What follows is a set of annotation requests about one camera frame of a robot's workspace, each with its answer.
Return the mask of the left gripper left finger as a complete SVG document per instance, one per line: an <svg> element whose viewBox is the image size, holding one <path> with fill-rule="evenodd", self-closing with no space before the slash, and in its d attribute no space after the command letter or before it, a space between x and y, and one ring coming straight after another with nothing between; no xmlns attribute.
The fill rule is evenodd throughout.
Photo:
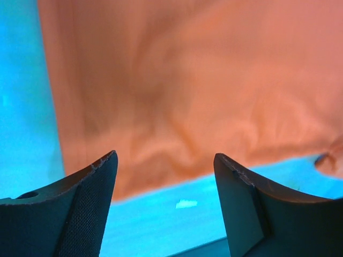
<svg viewBox="0 0 343 257"><path fill-rule="evenodd" d="M110 151L50 185L1 199L1 256L99 256L117 168Z"/></svg>

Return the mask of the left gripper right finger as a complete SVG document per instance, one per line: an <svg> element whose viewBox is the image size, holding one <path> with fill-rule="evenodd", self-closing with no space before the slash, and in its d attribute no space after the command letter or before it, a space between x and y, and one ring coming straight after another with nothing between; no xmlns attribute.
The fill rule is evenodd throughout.
<svg viewBox="0 0 343 257"><path fill-rule="evenodd" d="M342 256L342 199L283 186L222 153L214 174L231 256Z"/></svg>

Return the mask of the orange t shirt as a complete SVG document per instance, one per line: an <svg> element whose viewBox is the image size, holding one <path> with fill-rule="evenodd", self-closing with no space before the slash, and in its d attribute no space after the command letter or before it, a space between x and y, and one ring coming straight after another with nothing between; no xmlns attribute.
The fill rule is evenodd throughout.
<svg viewBox="0 0 343 257"><path fill-rule="evenodd" d="M111 150L116 200L324 154L342 176L342 1L39 1L65 173Z"/></svg>

